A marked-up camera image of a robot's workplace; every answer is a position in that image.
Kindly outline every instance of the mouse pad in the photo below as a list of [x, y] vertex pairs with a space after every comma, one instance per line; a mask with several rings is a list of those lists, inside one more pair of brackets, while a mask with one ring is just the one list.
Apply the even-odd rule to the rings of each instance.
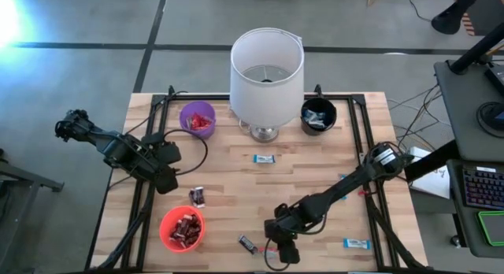
[[487, 242], [492, 246], [504, 246], [504, 212], [478, 212], [478, 217]]

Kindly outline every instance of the paper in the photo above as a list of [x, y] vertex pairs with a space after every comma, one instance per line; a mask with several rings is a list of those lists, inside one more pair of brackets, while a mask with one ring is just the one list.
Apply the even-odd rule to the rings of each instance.
[[[418, 147], [411, 147], [409, 154], [415, 158], [413, 162], [430, 154], [426, 150]], [[423, 191], [429, 194], [437, 195], [442, 198], [450, 199], [450, 175], [446, 166], [436, 169], [422, 176], [420, 179], [413, 181], [411, 188], [417, 191]]]

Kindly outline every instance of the orange bowl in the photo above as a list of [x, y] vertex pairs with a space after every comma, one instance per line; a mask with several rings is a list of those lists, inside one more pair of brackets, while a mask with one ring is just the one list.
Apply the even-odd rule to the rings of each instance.
[[[170, 240], [170, 234], [175, 229], [178, 220], [182, 220], [183, 215], [196, 215], [202, 226], [202, 230], [199, 233], [199, 237], [198, 240], [196, 240], [196, 243], [192, 244], [191, 246], [185, 249], [179, 243]], [[161, 238], [163, 244], [165, 244], [166, 248], [178, 254], [186, 253], [195, 249], [196, 246], [198, 246], [198, 244], [202, 241], [204, 234], [205, 234], [205, 220], [203, 219], [201, 211], [199, 211], [198, 208], [193, 206], [179, 206], [169, 210], [163, 217], [163, 220], [161, 221], [161, 226], [159, 227], [159, 237]]]

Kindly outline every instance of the purple bowl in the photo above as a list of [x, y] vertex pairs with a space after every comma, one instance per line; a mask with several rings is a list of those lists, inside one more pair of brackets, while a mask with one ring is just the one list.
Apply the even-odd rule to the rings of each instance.
[[[187, 126], [187, 118], [192, 117], [195, 113], [213, 120], [212, 124], [208, 128], [202, 129], [200, 131], [191, 130]], [[180, 111], [179, 121], [180, 127], [182, 129], [194, 132], [196, 135], [203, 139], [208, 139], [215, 131], [215, 123], [217, 120], [215, 119], [215, 109], [213, 109], [212, 105], [207, 102], [198, 101], [189, 103], [182, 108], [182, 110]]]

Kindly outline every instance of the blue candy wrapper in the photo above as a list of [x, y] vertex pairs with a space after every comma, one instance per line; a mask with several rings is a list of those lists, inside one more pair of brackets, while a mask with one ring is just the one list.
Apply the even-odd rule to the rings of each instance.
[[344, 248], [362, 248], [371, 250], [371, 242], [368, 239], [343, 239]]
[[275, 163], [275, 156], [274, 155], [269, 155], [269, 156], [254, 155], [254, 163], [273, 164], [273, 163]]

